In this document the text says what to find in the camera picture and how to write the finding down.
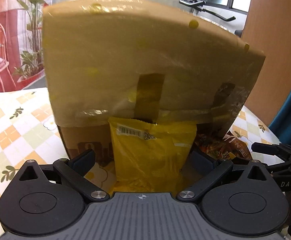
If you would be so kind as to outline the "wooden door panel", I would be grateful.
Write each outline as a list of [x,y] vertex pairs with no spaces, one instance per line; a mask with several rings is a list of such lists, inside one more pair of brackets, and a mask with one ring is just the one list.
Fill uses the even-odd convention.
[[242,39],[266,55],[245,105],[270,125],[291,91],[291,0],[251,0]]

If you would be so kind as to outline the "yellow snack bag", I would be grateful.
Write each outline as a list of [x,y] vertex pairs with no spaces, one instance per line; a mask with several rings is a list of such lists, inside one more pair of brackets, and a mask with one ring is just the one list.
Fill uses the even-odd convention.
[[179,191],[180,172],[196,137],[196,125],[159,125],[115,117],[108,122],[117,178],[115,191]]

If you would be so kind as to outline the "black exercise bike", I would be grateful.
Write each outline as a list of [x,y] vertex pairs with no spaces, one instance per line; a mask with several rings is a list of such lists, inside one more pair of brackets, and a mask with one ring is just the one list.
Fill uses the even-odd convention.
[[179,0],[179,3],[188,7],[189,11],[194,15],[210,21],[238,37],[242,37],[246,13],[224,9],[220,6],[207,5],[203,0]]

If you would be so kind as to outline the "brown orange snack packet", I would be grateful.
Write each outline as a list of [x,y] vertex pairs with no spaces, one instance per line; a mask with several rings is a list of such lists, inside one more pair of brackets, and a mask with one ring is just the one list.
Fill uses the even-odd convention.
[[197,134],[194,143],[201,152],[216,160],[234,158],[252,160],[247,144],[239,140],[231,132],[228,132],[222,140],[204,134]]

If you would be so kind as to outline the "checkered floral tablecloth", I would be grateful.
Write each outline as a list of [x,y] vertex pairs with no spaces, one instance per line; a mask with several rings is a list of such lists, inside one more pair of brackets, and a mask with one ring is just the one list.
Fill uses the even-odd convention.
[[[243,107],[230,132],[251,150],[253,142],[278,144],[274,133],[247,107]],[[49,102],[46,88],[0,93],[0,196],[14,172],[28,159],[51,164],[67,157]],[[113,192],[114,167],[96,164],[85,176],[102,189]],[[0,236],[3,229],[0,224]]]

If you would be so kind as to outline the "cardboard box with plastic liner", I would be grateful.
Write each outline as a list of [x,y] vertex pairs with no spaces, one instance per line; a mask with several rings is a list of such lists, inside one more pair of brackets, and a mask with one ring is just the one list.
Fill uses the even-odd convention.
[[69,157],[110,160],[110,117],[186,121],[222,138],[265,55],[226,29],[147,0],[68,0],[45,7],[43,64]]

